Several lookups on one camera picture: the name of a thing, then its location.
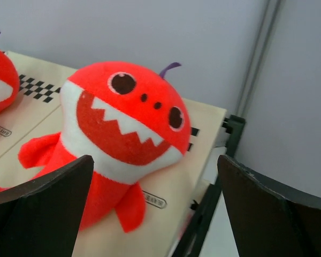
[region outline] table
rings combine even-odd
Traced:
[[[13,105],[0,114],[0,186],[10,187],[32,178],[40,168],[25,170],[17,154],[31,138],[62,128],[59,89],[75,69],[7,52],[21,79],[21,90]],[[73,256],[164,257],[179,234],[194,198],[205,188],[201,176],[226,110],[184,99],[192,135],[187,155],[176,165],[140,181],[147,205],[144,223],[125,234],[114,212],[92,228],[78,234]]]

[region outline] black and white checkered marker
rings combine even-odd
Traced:
[[[28,78],[25,75],[20,75],[20,88],[23,90],[24,95],[32,96],[34,99],[41,99],[45,103],[49,103],[54,99],[53,94],[59,94],[60,87],[45,83],[44,81],[36,80],[34,78]]]

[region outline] shark teeth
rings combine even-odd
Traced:
[[[164,140],[161,136],[146,127],[144,124],[96,97],[93,100],[91,108],[104,110],[105,113],[103,116],[103,120],[105,122],[110,120],[117,120],[122,135],[136,132],[141,143],[144,143],[150,138],[155,146],[158,146]]]

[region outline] printed label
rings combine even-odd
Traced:
[[[12,134],[12,131],[9,131],[4,127],[0,126],[0,135],[2,135],[3,137],[9,137],[11,134]]]
[[[145,201],[148,204],[153,205],[159,209],[164,209],[167,206],[167,203],[163,198],[150,194],[146,191],[143,191],[143,193],[144,193]]]

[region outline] purple loop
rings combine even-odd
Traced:
[[[164,79],[165,77],[165,74],[168,70],[170,69],[173,69],[173,68],[176,68],[176,67],[179,67],[179,66],[182,66],[180,63],[171,63],[169,64],[164,70],[162,70],[159,74],[159,76]]]

